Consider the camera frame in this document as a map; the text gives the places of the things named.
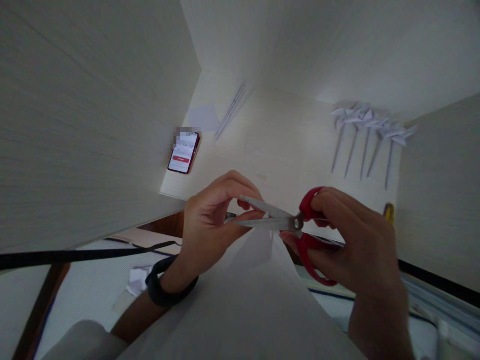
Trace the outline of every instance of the red button on screen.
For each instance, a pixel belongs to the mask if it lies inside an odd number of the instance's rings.
[[[173,160],[180,161],[182,163],[189,163],[190,159],[187,159],[185,157],[180,157],[180,156],[173,156]]]

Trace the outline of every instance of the wrist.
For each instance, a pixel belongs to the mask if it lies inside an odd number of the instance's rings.
[[[169,294],[184,291],[197,277],[192,274],[184,262],[178,257],[160,278],[162,289]]]
[[[356,296],[356,303],[364,304],[380,311],[392,309],[408,312],[409,294],[401,280],[388,288],[379,289],[375,293],[360,293]]]

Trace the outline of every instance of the sleeve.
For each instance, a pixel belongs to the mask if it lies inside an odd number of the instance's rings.
[[[127,343],[106,332],[99,323],[85,320],[72,326],[43,360],[114,360],[127,347]]]

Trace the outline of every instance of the left hand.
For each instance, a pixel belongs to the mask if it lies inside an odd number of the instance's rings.
[[[183,245],[180,255],[162,276],[162,287],[169,293],[185,289],[197,276],[208,271],[225,254],[230,245],[251,229],[235,221],[261,219],[261,211],[248,211],[225,224],[233,199],[242,195],[262,200],[259,189],[237,171],[230,171],[186,203]],[[238,200],[244,210],[250,204]]]

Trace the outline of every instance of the forearm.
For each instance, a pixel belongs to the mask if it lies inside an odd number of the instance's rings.
[[[160,281],[163,290],[176,294],[185,290],[195,278],[196,276],[185,271],[182,262],[177,258]],[[121,316],[111,334],[131,344],[169,310],[170,307],[155,305],[149,292],[144,291]]]
[[[358,296],[348,336],[369,359],[414,359],[405,287],[399,286],[384,299]]]

